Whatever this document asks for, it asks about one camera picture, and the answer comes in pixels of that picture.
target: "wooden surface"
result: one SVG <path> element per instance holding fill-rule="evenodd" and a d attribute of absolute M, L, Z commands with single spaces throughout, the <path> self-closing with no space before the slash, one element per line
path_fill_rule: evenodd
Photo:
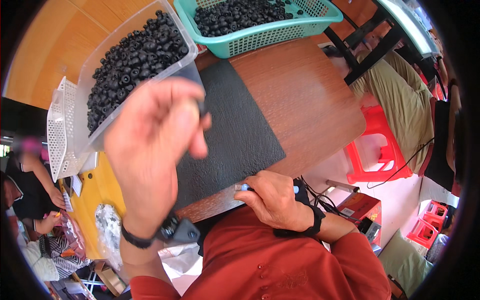
<path fill-rule="evenodd" d="M 218 61 L 197 59 L 199 69 Z M 365 130 L 354 96 L 311 39 L 284 42 L 229 59 L 287 157 L 268 168 L 295 178 Z M 234 187 L 177 211 L 197 222 L 236 207 Z"/>
<path fill-rule="evenodd" d="M 23 37 L 2 95 L 48 109 L 63 76 L 77 83 L 92 51 L 120 24 L 153 0 L 47 0 Z M 375 12 L 370 0 L 334 0 L 359 26 Z M 344 20 L 332 24 L 341 38 L 353 32 Z M 317 43 L 325 35 L 314 36 Z"/>

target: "white plastic basket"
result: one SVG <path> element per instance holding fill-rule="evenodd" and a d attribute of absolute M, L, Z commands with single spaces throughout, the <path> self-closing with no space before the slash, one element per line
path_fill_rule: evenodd
<path fill-rule="evenodd" d="M 88 153 L 79 157 L 73 151 L 73 112 L 77 86 L 64 76 L 53 91 L 47 114 L 47 142 L 53 182 L 78 174 Z"/>

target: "black rubber mat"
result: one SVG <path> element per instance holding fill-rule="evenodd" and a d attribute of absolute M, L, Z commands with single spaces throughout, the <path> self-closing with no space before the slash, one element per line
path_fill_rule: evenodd
<path fill-rule="evenodd" d="M 177 166 L 174 209 L 213 195 L 285 158 L 285 152 L 240 76 L 228 60 L 200 72 L 212 128 L 205 133 L 208 156 L 186 154 Z"/>

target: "power cord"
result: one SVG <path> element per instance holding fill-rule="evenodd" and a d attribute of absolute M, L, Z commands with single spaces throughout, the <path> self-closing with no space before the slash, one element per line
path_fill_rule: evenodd
<path fill-rule="evenodd" d="M 387 181 L 389 181 L 393 176 L 395 176 L 398 172 L 400 172 L 401 169 L 405 168 L 405 167 L 408 165 L 408 163 L 409 163 L 423 148 L 425 148 L 427 145 L 430 145 L 430 142 L 433 141 L 433 140 L 434 140 L 434 137 L 431 138 L 431 139 L 430 139 L 425 145 L 423 145 L 420 149 L 418 149 L 418 150 L 415 152 L 415 154 L 412 155 L 412 157 L 410 157 L 410 159 L 403 165 L 403 167 L 401 167 L 400 169 L 398 169 L 395 173 L 392 174 L 392 176 L 390 176 L 390 177 L 389 177 L 387 180 L 385 180 L 384 182 L 379 183 L 379 184 L 377 184 L 377 185 L 374 185 L 374 186 L 372 186 L 372 187 L 369 187 L 369 186 L 368 186 L 368 184 L 370 183 L 370 182 L 368 182 L 368 183 L 367 183 L 367 189 L 370 190 L 370 189 L 376 188 L 377 186 L 380 186 L 380 185 L 386 183 Z"/>
<path fill-rule="evenodd" d="M 306 181 L 305 179 L 303 178 L 303 176 L 300 176 L 299 178 L 297 178 L 299 180 L 301 180 L 303 182 L 303 184 L 305 185 L 305 189 L 314 197 L 314 201 L 313 201 L 313 205 L 314 206 L 318 206 L 319 204 L 325 209 L 326 212 L 328 213 L 332 213 L 332 214 L 335 214 L 335 215 L 338 215 L 338 216 L 343 216 L 343 217 L 346 217 L 346 218 L 349 218 L 349 219 L 352 219 L 354 220 L 356 223 L 357 222 L 361 222 L 360 220 L 358 220 L 357 218 L 354 218 L 352 216 L 349 216 L 349 215 L 346 215 L 344 213 L 342 213 L 341 211 L 338 210 L 338 208 L 336 207 L 335 203 L 332 201 L 332 199 L 330 199 L 330 197 L 326 196 L 326 195 L 323 195 L 323 194 L 320 194 L 318 193 L 317 191 L 315 191 Z M 322 199 L 320 199 L 321 197 L 323 198 L 326 198 L 328 201 L 330 201 L 330 203 L 327 203 L 325 201 L 323 201 Z"/>

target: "striped clothing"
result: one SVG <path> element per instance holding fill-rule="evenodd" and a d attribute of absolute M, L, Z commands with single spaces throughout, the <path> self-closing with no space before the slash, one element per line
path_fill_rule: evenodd
<path fill-rule="evenodd" d="M 70 276 L 76 270 L 89 265 L 92 260 L 86 258 L 82 261 L 78 256 L 61 257 L 62 252 L 69 248 L 67 238 L 61 237 L 46 237 L 50 243 L 51 258 L 59 273 L 60 279 Z"/>

